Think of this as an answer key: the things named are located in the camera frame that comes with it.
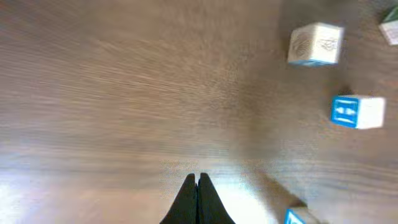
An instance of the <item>cube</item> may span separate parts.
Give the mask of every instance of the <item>cube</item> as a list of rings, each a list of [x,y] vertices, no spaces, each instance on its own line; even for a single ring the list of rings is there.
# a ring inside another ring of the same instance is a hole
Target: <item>cube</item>
[[[398,44],[398,7],[395,7],[382,21],[380,30],[390,45]]]
[[[286,211],[285,224],[316,224],[320,223],[307,207],[290,208]]]
[[[336,96],[331,107],[331,121],[348,128],[380,128],[383,126],[385,107],[383,97]]]
[[[317,22],[292,32],[288,61],[316,67],[338,63],[344,28]]]

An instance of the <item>wood grain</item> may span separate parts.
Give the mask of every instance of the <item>wood grain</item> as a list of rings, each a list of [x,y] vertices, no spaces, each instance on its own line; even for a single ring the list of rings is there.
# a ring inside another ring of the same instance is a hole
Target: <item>wood grain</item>
[[[397,1],[0,3],[0,223],[158,223],[192,172],[237,223],[282,222],[289,192],[398,219]],[[287,65],[315,21],[346,27],[339,65]],[[332,125],[342,88],[386,97],[385,127]]]

